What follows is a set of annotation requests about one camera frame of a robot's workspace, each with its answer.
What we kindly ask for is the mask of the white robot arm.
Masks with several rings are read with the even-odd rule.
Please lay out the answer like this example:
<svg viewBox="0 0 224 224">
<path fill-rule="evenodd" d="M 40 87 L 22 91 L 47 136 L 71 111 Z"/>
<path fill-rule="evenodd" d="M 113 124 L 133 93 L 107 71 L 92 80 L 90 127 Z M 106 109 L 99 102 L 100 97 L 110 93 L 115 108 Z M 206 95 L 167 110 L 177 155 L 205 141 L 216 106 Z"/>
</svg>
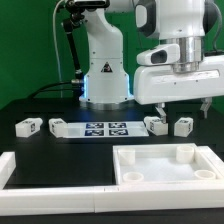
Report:
<svg viewBox="0 0 224 224">
<path fill-rule="evenodd" d="M 90 68 L 81 100 L 103 107 L 202 99 L 202 111 L 224 94 L 224 53 L 204 52 L 203 38 L 222 20 L 214 0 L 83 0 Z M 137 55 L 132 87 L 123 69 L 123 36 L 106 12 L 135 12 L 137 30 L 159 44 Z"/>
</svg>

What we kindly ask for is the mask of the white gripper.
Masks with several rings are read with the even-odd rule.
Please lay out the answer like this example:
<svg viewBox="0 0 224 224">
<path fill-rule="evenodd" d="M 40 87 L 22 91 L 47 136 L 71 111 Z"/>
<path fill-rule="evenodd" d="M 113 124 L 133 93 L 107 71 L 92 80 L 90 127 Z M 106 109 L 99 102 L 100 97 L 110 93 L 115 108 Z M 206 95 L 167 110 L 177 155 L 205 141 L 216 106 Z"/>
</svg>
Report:
<svg viewBox="0 0 224 224">
<path fill-rule="evenodd" d="M 166 123 L 165 102 L 202 99 L 200 111 L 208 117 L 212 98 L 224 95 L 224 55 L 205 57 L 194 72 L 175 73 L 174 63 L 180 58 L 177 44 L 162 44 L 137 55 L 133 93 L 139 104 L 156 104 Z"/>
</svg>

